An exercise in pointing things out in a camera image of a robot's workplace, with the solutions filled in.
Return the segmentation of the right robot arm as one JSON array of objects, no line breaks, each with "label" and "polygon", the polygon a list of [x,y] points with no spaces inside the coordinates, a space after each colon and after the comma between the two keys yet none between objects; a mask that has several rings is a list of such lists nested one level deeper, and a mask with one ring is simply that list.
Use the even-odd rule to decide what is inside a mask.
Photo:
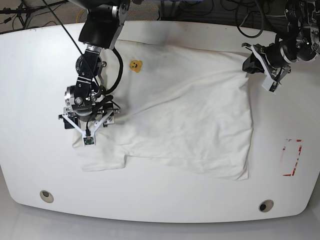
[{"label": "right robot arm", "polygon": [[[76,61],[76,84],[67,87],[64,95],[66,107],[59,115],[66,129],[76,129],[83,144],[96,143],[96,131],[114,123],[114,114],[120,107],[113,101],[112,92],[119,85],[124,63],[115,48],[130,8],[128,0],[74,0],[73,4],[87,11],[86,21],[78,40],[86,45]],[[119,62],[118,76],[107,89],[102,70],[107,63],[101,51],[112,51]]]}]

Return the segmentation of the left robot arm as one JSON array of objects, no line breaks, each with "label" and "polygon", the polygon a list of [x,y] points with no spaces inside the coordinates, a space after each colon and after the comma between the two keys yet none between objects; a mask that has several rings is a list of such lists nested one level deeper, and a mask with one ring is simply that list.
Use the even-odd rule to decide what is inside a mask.
[{"label": "left robot arm", "polygon": [[320,55],[320,2],[318,0],[288,0],[284,7],[288,21],[287,33],[277,33],[274,43],[242,46],[251,55],[242,64],[248,74],[269,74],[280,82],[291,72],[291,64],[302,60],[309,62]]}]

